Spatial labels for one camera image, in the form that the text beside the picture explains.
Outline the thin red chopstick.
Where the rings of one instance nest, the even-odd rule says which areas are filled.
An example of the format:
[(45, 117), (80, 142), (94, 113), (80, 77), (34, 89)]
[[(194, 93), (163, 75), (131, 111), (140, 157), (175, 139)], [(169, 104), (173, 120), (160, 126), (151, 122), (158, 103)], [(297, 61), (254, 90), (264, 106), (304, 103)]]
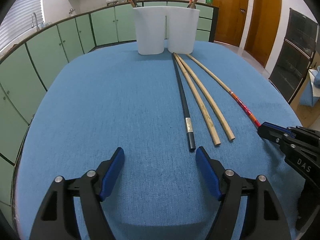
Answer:
[(260, 122), (253, 115), (253, 113), (249, 110), (249, 108), (240, 100), (240, 98), (227, 86), (225, 85), (212, 71), (210, 71), (205, 65), (203, 65), (199, 60), (195, 59), (195, 57), (187, 54), (192, 61), (194, 61), (199, 67), (201, 67), (210, 77), (212, 77), (242, 108), (242, 110), (249, 117), (251, 122), (255, 125), (256, 129), (260, 127)]

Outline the silver metal spoon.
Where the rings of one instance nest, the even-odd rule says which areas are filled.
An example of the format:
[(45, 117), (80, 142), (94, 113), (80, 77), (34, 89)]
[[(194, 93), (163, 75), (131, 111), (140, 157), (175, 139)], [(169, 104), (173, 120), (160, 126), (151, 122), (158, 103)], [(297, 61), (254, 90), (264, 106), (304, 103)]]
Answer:
[(195, 9), (196, 8), (195, 3), (193, 2), (193, 3), (188, 4), (188, 8)]

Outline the cardboard box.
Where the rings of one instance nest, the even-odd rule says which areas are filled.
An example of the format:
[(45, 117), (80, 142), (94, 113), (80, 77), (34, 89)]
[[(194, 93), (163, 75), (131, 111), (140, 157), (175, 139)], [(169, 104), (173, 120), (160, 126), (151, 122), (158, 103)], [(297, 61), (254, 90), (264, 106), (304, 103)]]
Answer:
[(311, 127), (311, 125), (319, 117), (319, 101), (314, 107), (304, 106), (299, 103), (303, 91), (307, 87), (309, 81), (310, 77), (307, 74), (304, 80), (300, 83), (300, 87), (290, 103), (290, 107), (293, 109), (294, 113), (304, 127)]

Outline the white double utensil holder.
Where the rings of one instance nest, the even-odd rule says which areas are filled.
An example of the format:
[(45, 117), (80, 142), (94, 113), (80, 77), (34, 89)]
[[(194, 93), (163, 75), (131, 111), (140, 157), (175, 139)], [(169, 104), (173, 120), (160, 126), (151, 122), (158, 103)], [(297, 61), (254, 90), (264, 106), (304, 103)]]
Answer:
[(133, 8), (138, 53), (193, 52), (200, 11), (173, 6)]

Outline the black oven cabinet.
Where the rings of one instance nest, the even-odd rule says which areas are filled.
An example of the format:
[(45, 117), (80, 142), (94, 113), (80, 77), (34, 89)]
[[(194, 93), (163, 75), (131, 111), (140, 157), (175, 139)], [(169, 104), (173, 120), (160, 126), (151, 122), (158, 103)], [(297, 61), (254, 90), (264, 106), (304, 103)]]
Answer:
[(317, 37), (318, 23), (291, 8), (283, 46), (269, 77), (287, 103), (293, 100), (306, 78)]

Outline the chrome sink faucet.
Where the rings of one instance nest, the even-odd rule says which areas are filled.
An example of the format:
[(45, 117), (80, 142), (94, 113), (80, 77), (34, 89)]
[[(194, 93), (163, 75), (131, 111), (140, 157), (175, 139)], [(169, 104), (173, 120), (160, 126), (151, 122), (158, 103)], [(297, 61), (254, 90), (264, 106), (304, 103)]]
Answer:
[(36, 16), (36, 13), (33, 12), (31, 14), (31, 27), (32, 28), (36, 28), (36, 31), (39, 31), (40, 28), (39, 28), (39, 23), (38, 23), (38, 20), (37, 20), (37, 16)]

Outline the plain bamboo chopstick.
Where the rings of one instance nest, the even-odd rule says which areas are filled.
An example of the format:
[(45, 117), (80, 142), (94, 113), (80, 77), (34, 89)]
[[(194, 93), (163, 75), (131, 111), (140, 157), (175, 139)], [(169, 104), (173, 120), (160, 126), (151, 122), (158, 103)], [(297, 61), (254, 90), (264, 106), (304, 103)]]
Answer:
[(225, 117), (223, 116), (222, 112), (220, 111), (220, 109), (218, 108), (217, 104), (215, 103), (214, 99), (212, 98), (212, 96), (209, 94), (208, 90), (205, 88), (205, 86), (203, 85), (203, 83), (199, 80), (199, 78), (196, 76), (196, 74), (193, 72), (193, 70), (186, 64), (186, 62), (179, 56), (177, 55), (178, 58), (180, 59), (181, 63), (183, 64), (183, 66), (186, 68), (188, 74), (191, 75), (191, 77), (193, 78), (193, 80), (196, 82), (196, 84), (198, 85), (198, 87), (200, 88), (201, 92), (204, 94), (205, 98), (207, 99), (207, 101), (209, 102), (211, 108), (213, 109), (215, 115), (217, 116), (220, 124), (223, 127), (223, 130), (225, 131), (228, 139), (230, 141), (235, 139), (235, 136), (229, 126), (229, 124), (227, 123), (227, 121), (225, 120)]
[(219, 138), (219, 136), (217, 134), (217, 131), (216, 131), (215, 127), (214, 127), (214, 124), (213, 124), (213, 122), (212, 122), (212, 120), (210, 118), (210, 115), (209, 115), (209, 113), (208, 113), (208, 111), (207, 111), (207, 109), (206, 109), (206, 107), (205, 107), (205, 105), (204, 105), (204, 103), (203, 103), (203, 101), (202, 101), (202, 99), (201, 99), (201, 97), (200, 97), (200, 95), (199, 95), (199, 93), (198, 93), (193, 81), (191, 80), (191, 77), (189, 76), (186, 68), (181, 63), (181, 61), (178, 58), (177, 54), (173, 53), (173, 56), (174, 56), (175, 60), (177, 61), (177, 64), (179, 65), (179, 67), (181, 69), (181, 72), (183, 73), (183, 75), (184, 75), (184, 77), (185, 77), (185, 79), (186, 79), (186, 81), (187, 81), (187, 83), (188, 83), (188, 85), (189, 85), (189, 87), (190, 87), (190, 89), (192, 91), (192, 94), (193, 94), (193, 96), (194, 96), (194, 98), (195, 98), (195, 100), (197, 102), (197, 105), (198, 105), (198, 107), (199, 107), (199, 109), (200, 109), (200, 111), (201, 111), (201, 113), (203, 115), (203, 118), (204, 118), (204, 120), (206, 122), (206, 125), (208, 127), (208, 131), (209, 131), (209, 133), (210, 133), (210, 135), (212, 137), (214, 145), (215, 146), (219, 146), (221, 144), (220, 138)]

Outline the blue white cloth bundle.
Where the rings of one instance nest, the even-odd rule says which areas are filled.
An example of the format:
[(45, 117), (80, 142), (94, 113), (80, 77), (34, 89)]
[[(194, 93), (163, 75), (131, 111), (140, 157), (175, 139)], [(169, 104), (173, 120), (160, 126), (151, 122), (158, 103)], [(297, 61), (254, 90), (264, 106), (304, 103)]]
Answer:
[(319, 66), (308, 71), (306, 87), (300, 97), (299, 104), (314, 107), (319, 101)]

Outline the brown wooden door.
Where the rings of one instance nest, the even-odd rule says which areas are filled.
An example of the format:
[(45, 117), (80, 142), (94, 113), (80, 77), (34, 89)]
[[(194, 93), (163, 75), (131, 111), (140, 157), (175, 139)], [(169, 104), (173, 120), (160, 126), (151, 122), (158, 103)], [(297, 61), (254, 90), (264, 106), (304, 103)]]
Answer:
[(240, 46), (248, 0), (213, 0), (218, 7), (215, 41)]
[(263, 67), (270, 57), (280, 21), (282, 0), (254, 0), (245, 44), (247, 51)]

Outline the green kitchen base cabinets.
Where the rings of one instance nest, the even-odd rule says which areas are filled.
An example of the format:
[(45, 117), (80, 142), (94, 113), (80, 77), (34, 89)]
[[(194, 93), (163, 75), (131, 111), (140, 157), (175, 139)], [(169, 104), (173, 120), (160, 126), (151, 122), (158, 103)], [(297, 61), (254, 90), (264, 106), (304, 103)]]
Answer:
[(80, 92), (83, 70), (151, 61), (137, 52), (133, 11), (115, 5), (62, 20), (18, 43), (1, 58), (1, 203), (11, 204), (14, 166), (23, 137), (36, 112), (82, 121), (80, 112), (98, 98)]

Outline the window blinds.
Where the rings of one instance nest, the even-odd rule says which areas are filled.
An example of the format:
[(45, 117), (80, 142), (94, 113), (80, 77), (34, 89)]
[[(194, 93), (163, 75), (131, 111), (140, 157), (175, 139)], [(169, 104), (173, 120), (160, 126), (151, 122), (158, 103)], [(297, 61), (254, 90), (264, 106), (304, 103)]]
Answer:
[(1, 49), (23, 33), (43, 22), (42, 0), (16, 0), (1, 23)]

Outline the blue table cloth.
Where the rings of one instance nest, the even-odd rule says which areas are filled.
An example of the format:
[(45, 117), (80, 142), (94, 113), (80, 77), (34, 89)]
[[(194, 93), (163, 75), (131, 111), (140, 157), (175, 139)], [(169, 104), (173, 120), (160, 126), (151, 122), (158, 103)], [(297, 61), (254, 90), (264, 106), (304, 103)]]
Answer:
[[(185, 59), (232, 129), (229, 141), (214, 113), (220, 138), (213, 144), (189, 87), (185, 87), (197, 146), (242, 177), (263, 174), (297, 237), (297, 199), (304, 179), (276, 145), (259, 137), (233, 98), (195, 60), (217, 75), (260, 122), (297, 126), (283, 96), (250, 64), (215, 43), (196, 42)], [(15, 189), (17, 227), (28, 239), (41, 202), (56, 176), (78, 178), (125, 153), (112, 194), (102, 207), (117, 239), (204, 239), (219, 207), (188, 148), (171, 54), (142, 56), (135, 43), (102, 48), (67, 64), (31, 122)]]

